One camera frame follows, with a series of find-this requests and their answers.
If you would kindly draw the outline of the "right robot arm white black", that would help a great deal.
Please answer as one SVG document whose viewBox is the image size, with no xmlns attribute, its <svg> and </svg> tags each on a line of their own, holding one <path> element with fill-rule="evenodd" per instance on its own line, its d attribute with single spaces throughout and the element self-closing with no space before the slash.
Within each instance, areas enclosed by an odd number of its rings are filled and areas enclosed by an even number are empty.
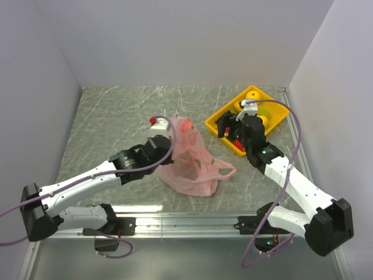
<svg viewBox="0 0 373 280">
<path fill-rule="evenodd" d="M 245 150 L 250 164 L 277 183 L 302 209 L 289 210 L 277 202 L 259 208 L 256 217 L 240 216 L 236 227 L 242 234 L 292 233 L 304 238 L 310 248 L 326 256 L 354 236 L 351 205 L 323 192 L 300 173 L 276 146 L 266 140 L 261 118 L 228 111 L 216 121 L 218 137 L 228 133 Z"/>
</svg>

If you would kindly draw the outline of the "red strawberry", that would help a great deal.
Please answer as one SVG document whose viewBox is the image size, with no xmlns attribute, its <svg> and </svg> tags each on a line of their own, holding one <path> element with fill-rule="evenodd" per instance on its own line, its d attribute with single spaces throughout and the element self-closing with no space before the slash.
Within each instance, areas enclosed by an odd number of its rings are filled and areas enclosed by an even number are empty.
<svg viewBox="0 0 373 280">
<path fill-rule="evenodd" d="M 238 150 L 240 150 L 241 152 L 245 152 L 245 149 L 242 147 L 242 145 L 240 144 L 240 142 L 239 142 L 238 140 L 235 140 L 233 144 L 234 144 L 234 146 L 235 146 Z"/>
</svg>

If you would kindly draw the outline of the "yellow plastic tray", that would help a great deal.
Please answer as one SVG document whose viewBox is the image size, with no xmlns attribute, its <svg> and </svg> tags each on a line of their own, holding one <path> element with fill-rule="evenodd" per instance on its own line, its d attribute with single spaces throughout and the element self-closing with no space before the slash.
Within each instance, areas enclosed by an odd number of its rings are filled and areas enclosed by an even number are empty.
<svg viewBox="0 0 373 280">
<path fill-rule="evenodd" d="M 212 114 L 209 118 L 206 119 L 205 125 L 208 129 L 208 131 L 217 137 L 217 125 L 215 124 L 215 121 L 225 112 L 231 111 L 232 113 L 236 114 L 233 108 L 233 104 L 235 102 L 240 102 L 245 98 L 246 94 L 251 90 L 257 90 L 261 93 L 261 99 L 273 99 L 273 97 L 269 96 L 267 93 L 259 89 L 258 87 L 251 85 L 248 88 L 246 88 L 243 92 L 238 94 L 236 97 L 234 97 L 232 100 L 230 100 L 227 104 L 225 104 L 222 108 L 218 109 L 214 114 Z M 283 107 L 280 104 L 272 103 L 272 102 L 259 102 L 258 105 L 266 106 L 270 112 L 271 112 L 271 118 L 269 119 L 269 123 L 267 128 L 265 128 L 265 135 L 267 136 L 271 131 L 274 130 L 276 126 L 278 126 L 288 115 L 289 110 L 285 107 Z M 233 152 L 233 145 L 232 143 L 226 138 L 228 135 L 228 129 L 226 129 L 225 136 L 223 138 L 220 138 L 220 141 L 229 148 Z"/>
</svg>

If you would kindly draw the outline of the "aluminium rail frame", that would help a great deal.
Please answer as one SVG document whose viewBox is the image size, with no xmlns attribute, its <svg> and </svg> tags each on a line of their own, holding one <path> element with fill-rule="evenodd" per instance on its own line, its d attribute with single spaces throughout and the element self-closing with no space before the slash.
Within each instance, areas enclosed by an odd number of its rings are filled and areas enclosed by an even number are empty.
<svg viewBox="0 0 373 280">
<path fill-rule="evenodd" d="M 247 158 L 242 167 L 262 174 Z M 138 186 L 150 191 L 155 171 L 119 187 Z M 287 194 L 280 187 L 281 194 Z M 265 203 L 260 203 L 257 210 Z M 112 206 L 117 218 L 136 218 L 135 234 L 124 237 L 133 252 L 124 258 L 105 258 L 94 249 L 94 237 L 83 227 L 65 229 L 34 241 L 37 250 L 25 279 L 342 279 L 333 251 L 315 253 L 296 234 L 280 234 L 279 244 L 259 252 L 256 239 L 269 235 L 241 235 L 233 225 L 239 216 L 254 212 L 142 212 L 136 205 L 123 210 Z"/>
</svg>

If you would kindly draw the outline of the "yellow apple with stem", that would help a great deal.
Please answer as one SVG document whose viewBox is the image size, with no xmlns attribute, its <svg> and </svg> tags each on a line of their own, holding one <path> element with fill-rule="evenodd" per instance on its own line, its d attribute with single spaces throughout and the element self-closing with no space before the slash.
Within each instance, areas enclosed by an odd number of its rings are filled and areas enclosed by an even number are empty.
<svg viewBox="0 0 373 280">
<path fill-rule="evenodd" d="M 252 100 L 260 100 L 261 99 L 261 93 L 257 90 L 251 90 L 249 91 L 246 96 L 246 99 L 252 99 Z"/>
</svg>

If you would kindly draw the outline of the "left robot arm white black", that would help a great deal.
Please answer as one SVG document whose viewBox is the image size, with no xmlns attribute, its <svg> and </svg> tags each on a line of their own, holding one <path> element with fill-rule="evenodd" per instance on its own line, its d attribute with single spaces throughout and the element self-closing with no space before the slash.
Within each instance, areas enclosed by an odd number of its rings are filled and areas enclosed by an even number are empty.
<svg viewBox="0 0 373 280">
<path fill-rule="evenodd" d="M 43 187 L 36 183 L 26 185 L 20 213 L 27 239 L 36 242 L 60 230 L 83 227 L 112 234 L 118 221 L 111 205 L 100 204 L 89 210 L 74 204 L 100 191 L 140 180 L 159 165 L 172 163 L 173 147 L 171 138 L 156 135 L 145 144 L 119 151 L 97 167 L 66 181 Z"/>
</svg>

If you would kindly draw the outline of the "dark purple grape bunch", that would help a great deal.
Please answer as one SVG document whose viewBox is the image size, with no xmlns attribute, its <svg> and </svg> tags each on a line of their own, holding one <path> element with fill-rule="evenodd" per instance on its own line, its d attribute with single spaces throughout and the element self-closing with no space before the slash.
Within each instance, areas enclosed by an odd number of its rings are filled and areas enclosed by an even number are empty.
<svg viewBox="0 0 373 280">
<path fill-rule="evenodd" d="M 215 124 L 219 125 L 224 122 L 224 115 L 221 115 L 216 121 Z"/>
</svg>

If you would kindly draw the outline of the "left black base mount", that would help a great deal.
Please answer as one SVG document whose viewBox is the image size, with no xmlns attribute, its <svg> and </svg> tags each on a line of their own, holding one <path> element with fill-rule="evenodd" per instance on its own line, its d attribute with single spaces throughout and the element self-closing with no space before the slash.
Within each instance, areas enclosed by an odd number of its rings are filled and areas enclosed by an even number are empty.
<svg viewBox="0 0 373 280">
<path fill-rule="evenodd" d="M 94 237 L 94 249 L 96 253 L 105 258 L 124 258 L 133 252 L 133 245 L 124 240 L 124 237 L 133 236 L 135 234 L 136 218 L 115 218 L 107 222 L 99 229 L 84 228 L 83 236 Z M 124 245 L 124 249 L 128 249 L 123 255 L 109 255 L 116 252 L 120 245 Z"/>
</svg>

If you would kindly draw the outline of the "yellow pear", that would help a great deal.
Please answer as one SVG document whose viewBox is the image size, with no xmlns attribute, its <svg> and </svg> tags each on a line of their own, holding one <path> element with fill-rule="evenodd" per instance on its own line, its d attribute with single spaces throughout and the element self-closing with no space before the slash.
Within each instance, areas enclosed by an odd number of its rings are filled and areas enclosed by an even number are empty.
<svg viewBox="0 0 373 280">
<path fill-rule="evenodd" d="M 263 126 L 264 126 L 265 128 L 267 128 L 268 123 L 269 123 L 268 118 L 267 118 L 266 116 L 264 116 L 264 115 L 259 115 L 258 117 L 262 120 L 262 124 L 263 124 Z"/>
</svg>

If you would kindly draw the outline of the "pink plastic bag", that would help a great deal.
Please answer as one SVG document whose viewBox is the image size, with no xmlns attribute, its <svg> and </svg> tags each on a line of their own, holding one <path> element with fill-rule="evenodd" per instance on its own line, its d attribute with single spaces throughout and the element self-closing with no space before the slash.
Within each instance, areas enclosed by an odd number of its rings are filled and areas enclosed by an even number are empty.
<svg viewBox="0 0 373 280">
<path fill-rule="evenodd" d="M 186 117 L 171 118 L 176 142 L 173 162 L 155 170 L 159 178 L 175 191 L 197 197 L 210 197 L 220 180 L 228 180 L 237 169 L 213 157 L 207 150 L 202 134 Z"/>
</svg>

